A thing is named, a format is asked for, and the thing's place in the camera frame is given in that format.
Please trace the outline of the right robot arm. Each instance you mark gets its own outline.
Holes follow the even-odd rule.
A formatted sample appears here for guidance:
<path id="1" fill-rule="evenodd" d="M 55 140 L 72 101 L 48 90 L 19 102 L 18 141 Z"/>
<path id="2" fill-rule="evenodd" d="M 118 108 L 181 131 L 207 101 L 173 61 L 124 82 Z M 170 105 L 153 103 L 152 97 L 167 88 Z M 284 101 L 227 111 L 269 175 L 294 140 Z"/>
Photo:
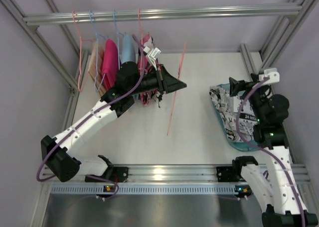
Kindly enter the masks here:
<path id="1" fill-rule="evenodd" d="M 266 95 L 272 84 L 279 82 L 277 71 L 251 75 L 252 81 L 229 78 L 230 96 L 242 92 L 238 108 L 249 102 L 257 119 L 253 127 L 254 148 L 263 153 L 270 180 L 261 173 L 260 165 L 252 156 L 237 157 L 233 167 L 251 188 L 262 211 L 265 227 L 316 227 L 316 214 L 308 212 L 294 178 L 290 162 L 288 139 L 283 121 L 289 116 L 288 99 L 283 95 Z"/>

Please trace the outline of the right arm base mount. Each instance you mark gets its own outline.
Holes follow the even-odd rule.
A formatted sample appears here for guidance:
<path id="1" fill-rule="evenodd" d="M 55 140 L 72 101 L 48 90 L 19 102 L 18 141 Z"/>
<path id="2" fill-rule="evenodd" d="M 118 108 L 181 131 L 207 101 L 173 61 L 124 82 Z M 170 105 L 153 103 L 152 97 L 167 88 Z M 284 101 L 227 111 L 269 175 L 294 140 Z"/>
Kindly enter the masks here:
<path id="1" fill-rule="evenodd" d="M 232 166 L 218 166 L 216 167 L 217 181 L 220 183 L 226 182 L 245 182 L 239 170 Z"/>

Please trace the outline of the pink hanger of camouflage trousers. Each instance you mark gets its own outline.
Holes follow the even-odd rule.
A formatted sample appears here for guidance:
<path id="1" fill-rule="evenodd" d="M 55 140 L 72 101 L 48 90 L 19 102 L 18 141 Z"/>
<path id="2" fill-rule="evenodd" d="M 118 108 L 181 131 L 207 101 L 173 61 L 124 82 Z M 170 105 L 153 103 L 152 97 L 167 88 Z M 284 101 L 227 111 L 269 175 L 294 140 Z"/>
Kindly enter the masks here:
<path id="1" fill-rule="evenodd" d="M 139 23 L 139 30 L 140 30 L 140 35 L 141 35 L 140 43 L 141 43 L 141 45 L 144 45 L 144 42 L 143 42 L 144 31 L 143 31 L 143 27 L 142 27 L 142 23 L 141 23 L 141 19 L 140 19 L 140 8 L 138 8 L 138 23 Z M 142 53 L 140 52 L 140 71 L 142 70 L 142 66 L 143 66 L 144 61 L 145 61 L 145 58 L 142 58 Z M 147 68 L 148 68 L 148 65 L 146 65 L 145 74 L 148 73 Z"/>

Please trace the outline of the pink camouflage trousers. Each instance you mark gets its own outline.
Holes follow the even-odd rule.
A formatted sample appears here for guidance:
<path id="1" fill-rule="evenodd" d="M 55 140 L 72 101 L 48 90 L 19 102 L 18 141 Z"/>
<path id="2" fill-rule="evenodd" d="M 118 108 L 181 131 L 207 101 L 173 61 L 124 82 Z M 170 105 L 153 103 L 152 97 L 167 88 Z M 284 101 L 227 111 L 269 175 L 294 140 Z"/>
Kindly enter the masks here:
<path id="1" fill-rule="evenodd" d="M 141 45 L 143 46 L 143 49 L 146 48 L 149 50 L 155 47 L 153 37 L 150 35 L 149 32 L 146 35 L 142 36 Z M 154 73 L 155 67 L 149 63 L 146 52 L 143 53 L 144 59 L 142 59 L 141 53 L 139 52 L 138 66 L 140 73 L 142 72 L 143 67 L 145 67 L 145 75 Z M 139 94 L 139 100 L 142 102 L 143 106 L 147 106 L 150 103 L 151 99 L 155 101 L 158 100 L 158 102 L 160 103 L 162 101 L 162 94 L 158 90 L 147 91 Z"/>

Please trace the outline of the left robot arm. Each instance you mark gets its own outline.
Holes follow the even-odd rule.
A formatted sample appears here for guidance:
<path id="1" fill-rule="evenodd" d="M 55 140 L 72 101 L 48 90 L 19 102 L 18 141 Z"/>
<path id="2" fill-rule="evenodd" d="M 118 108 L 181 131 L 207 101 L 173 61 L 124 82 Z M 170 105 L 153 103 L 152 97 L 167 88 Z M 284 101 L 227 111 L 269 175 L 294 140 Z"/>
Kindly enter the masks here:
<path id="1" fill-rule="evenodd" d="M 129 61 L 121 65 L 116 81 L 94 107 L 76 123 L 54 137 L 41 140 L 41 152 L 45 165 L 61 182 L 77 175 L 105 178 L 111 162 L 103 155 L 88 158 L 78 152 L 85 143 L 108 123 L 124 114 L 134 103 L 133 96 L 158 90 L 169 94 L 184 89 L 187 84 L 172 76 L 164 67 L 148 74 L 140 74 L 138 65 Z"/>

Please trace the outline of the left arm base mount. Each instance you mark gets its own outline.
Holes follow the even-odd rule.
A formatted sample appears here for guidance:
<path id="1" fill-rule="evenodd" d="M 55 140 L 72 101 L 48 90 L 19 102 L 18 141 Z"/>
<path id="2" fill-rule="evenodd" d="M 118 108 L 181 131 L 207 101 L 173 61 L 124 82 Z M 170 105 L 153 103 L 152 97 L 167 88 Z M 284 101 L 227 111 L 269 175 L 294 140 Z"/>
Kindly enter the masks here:
<path id="1" fill-rule="evenodd" d="M 126 182 L 129 175 L 129 168 L 126 166 L 113 166 L 108 167 L 106 171 L 100 175 L 86 175 L 85 182 L 87 183 L 99 183 L 99 182 L 109 182 L 109 183 L 124 183 Z"/>

